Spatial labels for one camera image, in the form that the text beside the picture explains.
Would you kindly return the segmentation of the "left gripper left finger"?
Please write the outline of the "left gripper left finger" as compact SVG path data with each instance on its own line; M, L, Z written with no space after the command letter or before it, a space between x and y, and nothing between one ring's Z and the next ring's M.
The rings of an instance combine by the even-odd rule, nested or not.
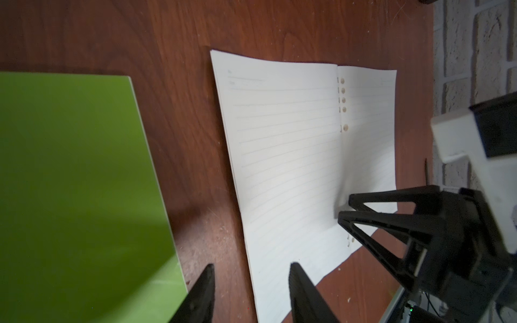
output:
M169 323L211 323L215 305L215 269L208 264Z

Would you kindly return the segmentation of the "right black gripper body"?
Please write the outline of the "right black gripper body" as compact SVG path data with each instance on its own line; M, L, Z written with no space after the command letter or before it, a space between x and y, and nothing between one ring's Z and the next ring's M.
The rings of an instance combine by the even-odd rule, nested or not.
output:
M516 309L516 255L503 245L479 191L406 190L415 204L403 286L443 301L447 322L479 322L486 309Z

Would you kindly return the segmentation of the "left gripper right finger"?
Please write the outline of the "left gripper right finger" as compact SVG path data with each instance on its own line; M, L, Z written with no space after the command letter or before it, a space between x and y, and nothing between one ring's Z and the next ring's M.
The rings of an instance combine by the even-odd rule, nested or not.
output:
M339 322L298 262L289 268L293 322Z

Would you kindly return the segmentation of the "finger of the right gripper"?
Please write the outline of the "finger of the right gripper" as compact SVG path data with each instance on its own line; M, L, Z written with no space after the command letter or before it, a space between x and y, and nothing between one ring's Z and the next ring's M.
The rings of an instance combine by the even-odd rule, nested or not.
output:
M349 206L352 212L375 212L366 203L414 203L415 214L438 214L442 208L441 190L439 186L404 188L395 191L366 192L352 194Z
M427 215L342 211L338 224L409 292L419 288L421 267L440 222Z

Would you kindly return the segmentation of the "notebook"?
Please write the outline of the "notebook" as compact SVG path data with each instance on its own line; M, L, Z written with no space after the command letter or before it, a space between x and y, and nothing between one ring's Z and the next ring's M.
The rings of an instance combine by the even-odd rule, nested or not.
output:
M127 76L1 74L1 321L168 322L187 294Z
M350 195L396 187L397 72L210 52L257 319L291 310L293 262L318 283L360 248Z

